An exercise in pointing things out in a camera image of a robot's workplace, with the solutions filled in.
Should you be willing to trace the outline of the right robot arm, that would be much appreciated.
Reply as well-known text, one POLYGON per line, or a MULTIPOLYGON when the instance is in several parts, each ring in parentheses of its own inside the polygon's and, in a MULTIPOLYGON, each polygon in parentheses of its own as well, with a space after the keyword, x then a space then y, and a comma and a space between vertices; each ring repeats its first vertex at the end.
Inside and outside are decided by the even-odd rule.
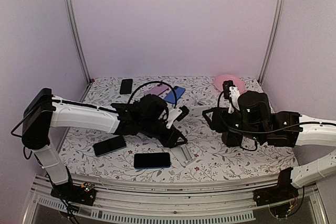
POLYGON ((265 93, 247 91, 228 98, 230 107, 204 110, 203 118, 211 130, 222 134, 228 147, 237 147, 243 138, 258 145, 295 147, 335 146, 335 121, 316 119, 298 112, 272 113, 265 93))

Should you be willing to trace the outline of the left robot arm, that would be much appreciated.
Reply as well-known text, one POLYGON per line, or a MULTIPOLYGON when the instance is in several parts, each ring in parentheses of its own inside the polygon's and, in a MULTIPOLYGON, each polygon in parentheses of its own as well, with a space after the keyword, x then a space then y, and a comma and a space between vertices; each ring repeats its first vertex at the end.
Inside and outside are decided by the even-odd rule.
POLYGON ((113 103, 108 108, 65 100, 43 88, 24 112, 21 139, 58 186, 58 192, 73 200, 78 188, 70 182, 70 174, 49 139, 51 127, 76 127, 122 136, 141 133, 159 140, 164 147, 174 148, 187 142, 173 124, 188 113, 185 106, 169 109, 163 99, 152 94, 133 103, 113 103))

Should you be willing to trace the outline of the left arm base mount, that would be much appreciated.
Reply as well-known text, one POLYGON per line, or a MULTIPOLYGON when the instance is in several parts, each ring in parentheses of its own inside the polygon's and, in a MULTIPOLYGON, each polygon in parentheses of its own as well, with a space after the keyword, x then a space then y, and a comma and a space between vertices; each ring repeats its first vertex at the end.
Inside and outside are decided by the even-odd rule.
POLYGON ((63 201, 93 206, 97 191, 90 183, 74 185, 72 181, 62 185, 52 184, 51 196, 62 199, 63 201))

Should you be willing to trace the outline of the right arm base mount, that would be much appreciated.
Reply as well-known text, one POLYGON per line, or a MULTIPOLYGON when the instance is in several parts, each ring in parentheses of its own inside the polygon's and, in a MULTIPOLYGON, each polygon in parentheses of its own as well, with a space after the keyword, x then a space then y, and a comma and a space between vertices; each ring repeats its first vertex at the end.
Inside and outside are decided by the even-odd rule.
POLYGON ((291 172, 293 167, 282 170, 275 186, 256 189, 253 191, 253 200, 257 206, 274 204, 284 200, 294 199, 299 196, 298 189, 291 183, 291 172))

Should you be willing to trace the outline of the white grey folding stand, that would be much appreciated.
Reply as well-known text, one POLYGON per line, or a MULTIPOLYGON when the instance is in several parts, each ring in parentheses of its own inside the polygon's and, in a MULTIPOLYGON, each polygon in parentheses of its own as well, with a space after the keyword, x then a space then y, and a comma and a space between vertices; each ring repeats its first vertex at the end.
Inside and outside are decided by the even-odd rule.
POLYGON ((170 149, 172 154, 175 156, 175 158, 178 160, 180 165, 185 168, 189 164, 193 163, 195 161, 195 157, 191 154, 189 149, 187 148, 186 144, 176 146, 172 149, 170 149))

